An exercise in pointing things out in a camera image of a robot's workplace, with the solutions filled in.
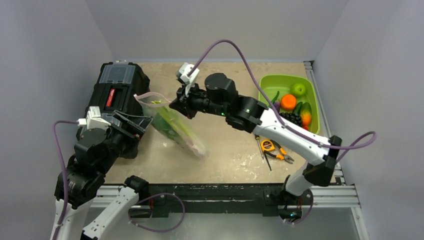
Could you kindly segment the green toy bok choy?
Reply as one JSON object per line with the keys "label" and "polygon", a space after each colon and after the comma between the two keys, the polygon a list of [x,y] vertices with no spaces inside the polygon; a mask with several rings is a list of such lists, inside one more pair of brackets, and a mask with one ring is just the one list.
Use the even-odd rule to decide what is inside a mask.
{"label": "green toy bok choy", "polygon": [[178,113],[169,108],[168,104],[154,107],[155,116],[153,127],[168,139],[178,142],[182,134],[189,134],[188,128],[178,116]]}

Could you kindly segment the clear zip top bag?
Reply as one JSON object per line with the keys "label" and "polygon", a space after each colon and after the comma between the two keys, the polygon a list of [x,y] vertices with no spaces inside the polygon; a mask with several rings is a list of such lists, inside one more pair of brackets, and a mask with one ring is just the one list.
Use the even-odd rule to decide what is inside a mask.
{"label": "clear zip top bag", "polygon": [[133,96],[141,105],[143,114],[153,118],[151,124],[154,129],[198,158],[207,156],[208,150],[204,142],[180,116],[180,113],[170,108],[171,101],[164,95],[149,91]]}

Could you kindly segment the toy leek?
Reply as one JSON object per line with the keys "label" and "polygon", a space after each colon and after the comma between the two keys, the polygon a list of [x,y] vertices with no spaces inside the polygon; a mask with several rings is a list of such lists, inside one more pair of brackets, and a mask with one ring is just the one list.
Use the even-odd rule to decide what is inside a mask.
{"label": "toy leek", "polygon": [[278,100],[279,95],[280,95],[280,91],[278,90],[278,91],[276,92],[275,96],[274,96],[274,97],[272,98],[272,100],[271,100],[271,103],[272,103],[272,104],[274,104],[274,103]]}

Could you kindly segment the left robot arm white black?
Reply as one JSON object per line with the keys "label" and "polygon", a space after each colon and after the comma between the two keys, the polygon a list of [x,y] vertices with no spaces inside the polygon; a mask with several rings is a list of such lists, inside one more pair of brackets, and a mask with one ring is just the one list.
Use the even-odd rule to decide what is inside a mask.
{"label": "left robot arm white black", "polygon": [[108,121],[102,117],[99,107],[91,106],[86,116],[75,122],[83,130],[74,145],[74,154],[68,161],[60,161],[51,239],[99,240],[131,206],[148,201],[148,182],[130,176],[103,212],[90,224],[84,224],[107,172],[118,158],[134,159],[138,155],[140,139],[152,121],[151,116],[120,111],[114,111],[112,121]]}

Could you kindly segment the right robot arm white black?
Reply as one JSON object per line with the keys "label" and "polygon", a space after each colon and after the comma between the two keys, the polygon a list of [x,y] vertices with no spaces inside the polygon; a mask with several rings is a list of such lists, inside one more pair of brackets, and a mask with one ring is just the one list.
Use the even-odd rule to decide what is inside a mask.
{"label": "right robot arm white black", "polygon": [[333,177],[338,147],[342,139],[313,134],[291,122],[282,122],[279,114],[264,103],[240,95],[235,82],[223,73],[209,75],[199,88],[183,73],[176,74],[182,84],[170,108],[192,119],[197,112],[223,116],[234,129],[253,133],[275,141],[296,152],[306,160],[302,169],[290,175],[280,196],[288,204],[294,203],[312,186],[327,187]]}

